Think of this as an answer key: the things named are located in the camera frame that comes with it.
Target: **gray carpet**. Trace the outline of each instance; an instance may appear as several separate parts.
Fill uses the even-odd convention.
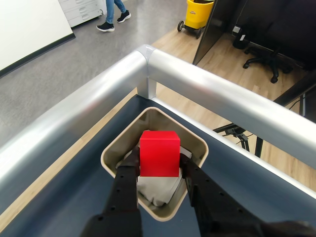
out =
[[[142,44],[151,44],[185,19],[186,0],[128,0],[132,17],[96,29],[105,17],[81,24],[76,39],[0,79],[0,146],[24,127]],[[120,11],[115,6],[115,21]]]

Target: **white cabinet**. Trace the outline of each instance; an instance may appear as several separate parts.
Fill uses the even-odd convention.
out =
[[[70,27],[106,13],[102,0],[58,0]]]

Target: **person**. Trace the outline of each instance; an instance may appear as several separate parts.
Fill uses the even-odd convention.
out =
[[[104,24],[97,26],[97,29],[103,32],[113,32],[114,31],[114,25],[113,25],[113,18],[114,18],[114,3],[121,11],[121,16],[118,19],[119,23],[124,22],[128,18],[131,17],[131,14],[128,10],[126,10],[123,2],[121,0],[106,0],[107,5],[107,19]]]

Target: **yellow mop bucket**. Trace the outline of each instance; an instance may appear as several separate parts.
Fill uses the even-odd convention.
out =
[[[212,10],[213,0],[187,0],[187,16],[185,23],[180,21],[178,31],[185,28],[189,31],[197,30],[197,39],[201,36],[202,29],[205,27],[209,14]]]

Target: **red cube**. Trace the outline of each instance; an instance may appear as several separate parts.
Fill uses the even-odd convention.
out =
[[[144,131],[140,138],[140,176],[178,177],[180,138],[175,131]]]

